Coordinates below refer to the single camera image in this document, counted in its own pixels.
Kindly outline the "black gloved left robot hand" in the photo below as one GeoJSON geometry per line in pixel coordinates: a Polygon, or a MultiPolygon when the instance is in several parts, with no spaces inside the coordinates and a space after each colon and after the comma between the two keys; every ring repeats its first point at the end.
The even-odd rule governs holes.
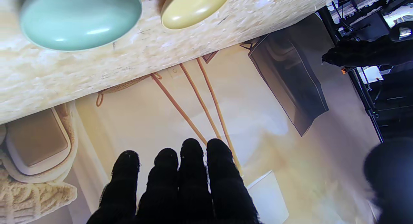
{"type": "Polygon", "coordinates": [[[392,41],[388,35],[374,41],[340,40],[323,56],[322,62],[339,67],[396,66],[413,60],[413,41],[392,41]]]}

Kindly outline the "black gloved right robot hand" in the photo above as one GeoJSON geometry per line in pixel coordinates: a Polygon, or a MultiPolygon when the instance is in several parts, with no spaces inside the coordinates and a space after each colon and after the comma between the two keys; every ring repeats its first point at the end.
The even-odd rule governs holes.
{"type": "MultiPolygon", "coordinates": [[[[89,224],[259,224],[258,211],[229,147],[211,139],[182,143],[180,157],[162,149],[154,159],[146,191],[136,199],[140,159],[122,152],[89,224]]],[[[363,173],[376,195],[378,224],[412,223],[412,138],[385,141],[367,155],[363,173]]]]}

